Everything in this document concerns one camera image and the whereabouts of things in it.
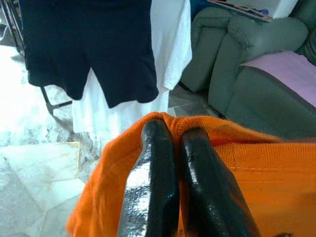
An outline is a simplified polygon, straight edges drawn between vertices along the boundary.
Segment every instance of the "navy shorts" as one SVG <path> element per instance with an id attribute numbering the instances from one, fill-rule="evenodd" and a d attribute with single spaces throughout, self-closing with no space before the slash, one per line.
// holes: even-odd
<path id="1" fill-rule="evenodd" d="M 110 108 L 158 95 L 151 0 L 20 0 L 29 82 L 82 97 L 93 68 Z"/>

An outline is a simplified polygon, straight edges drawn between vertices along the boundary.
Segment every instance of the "pink fabric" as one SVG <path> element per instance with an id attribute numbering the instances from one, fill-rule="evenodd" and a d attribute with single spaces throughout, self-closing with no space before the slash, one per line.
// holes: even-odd
<path id="1" fill-rule="evenodd" d="M 242 66 L 271 74 L 316 108 L 316 67 L 304 56 L 292 51 L 266 54 Z"/>

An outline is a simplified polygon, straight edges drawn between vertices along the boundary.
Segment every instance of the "marble floor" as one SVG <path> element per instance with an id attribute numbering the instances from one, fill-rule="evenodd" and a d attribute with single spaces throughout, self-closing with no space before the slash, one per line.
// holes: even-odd
<path id="1" fill-rule="evenodd" d="M 65 223 L 109 139 L 74 133 L 71 105 L 51 116 L 38 87 L 28 84 L 24 59 L 0 45 L 0 237 L 67 236 Z M 47 86 L 52 104 L 68 101 Z M 217 116 L 207 93 L 177 86 L 173 116 Z"/>

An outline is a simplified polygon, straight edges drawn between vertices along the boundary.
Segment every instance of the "orange shirt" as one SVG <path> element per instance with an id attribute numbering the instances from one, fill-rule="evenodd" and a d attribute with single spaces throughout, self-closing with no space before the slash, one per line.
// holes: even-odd
<path id="1" fill-rule="evenodd" d="M 141 132 L 152 119 L 165 121 L 179 150 L 181 135 L 203 127 L 217 154 L 234 174 L 263 237 L 310 236 L 316 220 L 316 143 L 282 140 L 214 117 L 174 118 L 151 113 L 108 143 L 66 228 L 75 237 L 115 237 L 126 179 L 138 159 Z M 179 181 L 180 199 L 182 181 Z M 185 232 L 180 204 L 178 235 Z"/>

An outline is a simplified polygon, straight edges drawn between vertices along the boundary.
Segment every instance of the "gray sofa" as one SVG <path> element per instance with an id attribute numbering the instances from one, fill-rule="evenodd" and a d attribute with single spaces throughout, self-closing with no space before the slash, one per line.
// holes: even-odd
<path id="1" fill-rule="evenodd" d="M 241 125 L 287 139 L 316 137 L 314 107 L 271 75 L 240 66 L 284 50 L 307 51 L 313 60 L 316 44 L 308 35 L 301 19 L 262 23 L 220 8 L 205 8 L 193 21 L 193 59 L 181 82 L 193 92 L 209 88 L 209 104 Z M 312 49 L 306 50 L 308 44 Z"/>

